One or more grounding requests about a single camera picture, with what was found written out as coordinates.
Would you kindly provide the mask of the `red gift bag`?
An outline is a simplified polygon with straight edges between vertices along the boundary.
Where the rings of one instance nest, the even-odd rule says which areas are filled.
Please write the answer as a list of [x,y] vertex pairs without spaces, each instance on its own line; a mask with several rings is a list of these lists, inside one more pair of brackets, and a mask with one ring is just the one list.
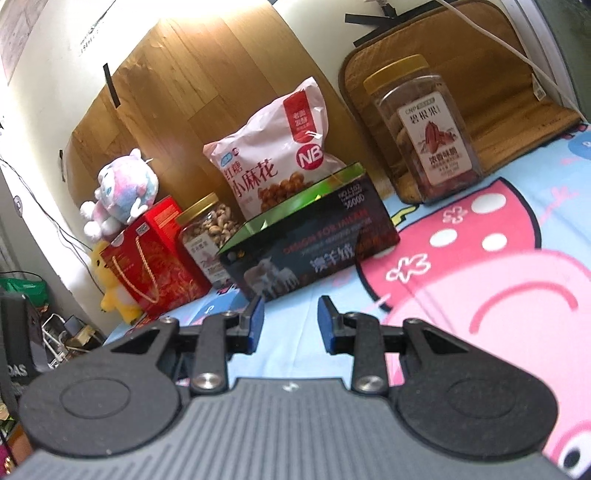
[[211,282],[179,243],[182,213],[167,196],[134,220],[101,257],[150,318],[204,297]]

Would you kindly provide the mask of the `black open tin box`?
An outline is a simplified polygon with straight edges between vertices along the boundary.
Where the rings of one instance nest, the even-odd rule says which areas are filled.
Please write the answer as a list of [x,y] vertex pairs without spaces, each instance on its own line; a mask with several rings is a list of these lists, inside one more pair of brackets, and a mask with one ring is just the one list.
[[245,222],[217,258],[246,298],[271,301],[399,242],[374,183],[355,163]]

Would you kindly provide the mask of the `yellow duck plush toy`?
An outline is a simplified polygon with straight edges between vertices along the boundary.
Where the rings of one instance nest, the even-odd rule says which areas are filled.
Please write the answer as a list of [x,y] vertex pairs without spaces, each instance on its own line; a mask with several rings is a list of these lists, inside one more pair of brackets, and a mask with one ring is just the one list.
[[101,252],[107,246],[106,241],[100,240],[90,255],[94,276],[104,292],[100,308],[105,312],[117,311],[122,320],[131,325],[142,316],[143,311],[102,259]]

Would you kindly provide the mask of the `cashew jar gold lid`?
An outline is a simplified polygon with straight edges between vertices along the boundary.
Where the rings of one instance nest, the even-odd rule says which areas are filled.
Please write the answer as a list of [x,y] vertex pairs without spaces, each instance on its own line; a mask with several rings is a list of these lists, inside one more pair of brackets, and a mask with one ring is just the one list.
[[178,240],[211,285],[223,288],[230,276],[217,258],[218,251],[238,231],[231,208],[215,193],[206,195],[176,217]]

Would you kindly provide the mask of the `cartoon pig bedsheet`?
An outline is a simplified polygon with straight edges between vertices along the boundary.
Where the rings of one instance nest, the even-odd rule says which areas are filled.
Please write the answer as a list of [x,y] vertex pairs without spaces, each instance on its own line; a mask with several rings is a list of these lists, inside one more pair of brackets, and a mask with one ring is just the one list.
[[[590,130],[541,147],[436,207],[390,199],[400,244],[274,300],[235,390],[106,479],[584,479],[590,472]],[[318,299],[387,326],[420,318],[542,379],[559,415],[542,455],[494,467],[420,446],[349,392]]]

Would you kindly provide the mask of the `pink white plush toy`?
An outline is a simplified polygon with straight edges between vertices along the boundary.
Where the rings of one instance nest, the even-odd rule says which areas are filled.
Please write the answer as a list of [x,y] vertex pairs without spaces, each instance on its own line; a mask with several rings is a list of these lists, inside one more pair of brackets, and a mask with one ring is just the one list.
[[80,206],[84,235],[92,243],[113,240],[154,204],[159,182],[139,148],[101,168],[94,200]]

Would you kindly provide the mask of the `pink snack bag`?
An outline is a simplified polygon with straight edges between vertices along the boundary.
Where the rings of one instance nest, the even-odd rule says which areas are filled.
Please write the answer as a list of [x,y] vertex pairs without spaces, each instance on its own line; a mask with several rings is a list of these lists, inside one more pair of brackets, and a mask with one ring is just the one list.
[[235,133],[208,143],[246,220],[345,167],[325,152],[329,118],[315,78],[254,113]]

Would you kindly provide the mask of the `pecan jar gold lid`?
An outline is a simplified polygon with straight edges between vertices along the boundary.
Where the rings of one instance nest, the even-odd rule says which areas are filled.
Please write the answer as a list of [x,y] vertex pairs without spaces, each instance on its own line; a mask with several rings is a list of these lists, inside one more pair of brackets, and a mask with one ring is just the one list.
[[441,75],[420,54],[394,61],[363,81],[420,198],[433,203],[476,184],[482,168],[466,124]]

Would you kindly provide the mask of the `wooden board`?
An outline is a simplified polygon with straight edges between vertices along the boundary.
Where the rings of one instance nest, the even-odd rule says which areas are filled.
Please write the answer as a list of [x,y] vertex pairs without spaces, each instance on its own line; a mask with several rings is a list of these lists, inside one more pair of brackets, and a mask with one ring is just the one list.
[[307,78],[318,82],[328,106],[329,153],[361,162],[379,193],[391,195],[366,134],[270,3],[194,1],[181,3],[147,32],[72,131],[64,151],[71,199],[89,200],[99,170],[139,149],[161,195],[183,207],[208,193],[232,202],[204,145],[236,131]]

